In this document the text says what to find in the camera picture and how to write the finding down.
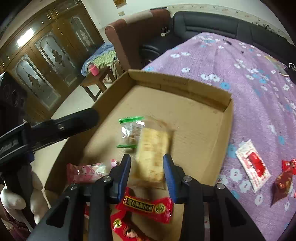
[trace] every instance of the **wooden door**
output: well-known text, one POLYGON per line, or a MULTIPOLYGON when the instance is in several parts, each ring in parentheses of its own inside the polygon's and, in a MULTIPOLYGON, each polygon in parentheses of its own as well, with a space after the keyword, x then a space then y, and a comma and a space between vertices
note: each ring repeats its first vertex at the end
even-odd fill
POLYGON ((79 53, 81 66, 104 43, 82 6, 59 15, 57 23, 76 53, 79 53))
POLYGON ((11 61, 8 71, 26 90, 26 114, 33 122, 50 119, 68 96, 65 87, 51 80, 46 63, 26 45, 11 61))
POLYGON ((30 42, 29 46, 42 62, 49 82, 62 95, 68 96, 82 81, 75 50, 58 29, 57 23, 45 27, 30 42))

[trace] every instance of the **purple tablecloth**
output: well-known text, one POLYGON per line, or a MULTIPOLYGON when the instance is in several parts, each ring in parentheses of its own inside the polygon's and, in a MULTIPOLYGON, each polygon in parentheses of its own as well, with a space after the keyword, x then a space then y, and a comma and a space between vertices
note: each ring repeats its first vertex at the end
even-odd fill
POLYGON ((282 172, 281 160, 296 158, 296 92, 290 79, 279 74, 284 68, 252 45, 201 33, 143 69, 193 79, 232 94, 232 133, 217 181, 231 190, 267 241, 280 237, 296 211, 293 187, 286 198, 270 207, 272 184, 282 172), (271 174, 257 193, 235 154, 249 139, 271 174))

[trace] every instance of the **pink cup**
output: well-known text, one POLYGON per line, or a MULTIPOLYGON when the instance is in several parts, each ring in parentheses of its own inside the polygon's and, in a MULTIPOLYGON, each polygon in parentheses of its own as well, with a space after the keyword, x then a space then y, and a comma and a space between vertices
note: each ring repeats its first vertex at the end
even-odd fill
POLYGON ((98 75, 100 73, 100 71, 98 70, 98 68, 94 64, 91 64, 89 66, 89 70, 91 71, 93 76, 96 76, 96 75, 98 75))

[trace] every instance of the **white mannequin hand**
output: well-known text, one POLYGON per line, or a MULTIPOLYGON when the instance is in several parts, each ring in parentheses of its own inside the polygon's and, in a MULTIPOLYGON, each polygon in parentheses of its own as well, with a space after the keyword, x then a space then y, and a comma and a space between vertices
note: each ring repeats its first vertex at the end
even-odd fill
MULTIPOLYGON (((33 192, 30 198, 30 209, 34 214, 35 223, 38 224, 48 211, 48 204, 42 193, 43 186, 41 181, 34 172, 32 172, 32 184, 33 192)), ((9 215, 17 221, 24 223, 25 221, 23 220, 20 210, 26 207, 25 200, 20 195, 8 190, 6 185, 0 194, 0 198, 9 215)))

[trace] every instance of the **brown snack packet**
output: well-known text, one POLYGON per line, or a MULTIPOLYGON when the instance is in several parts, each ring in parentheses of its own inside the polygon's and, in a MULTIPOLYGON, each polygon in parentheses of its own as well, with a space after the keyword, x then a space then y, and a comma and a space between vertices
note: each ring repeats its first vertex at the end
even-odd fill
POLYGON ((291 162, 290 166, 276 178, 272 187, 274 197, 271 206, 288 195, 292 183, 293 165, 294 163, 291 162))

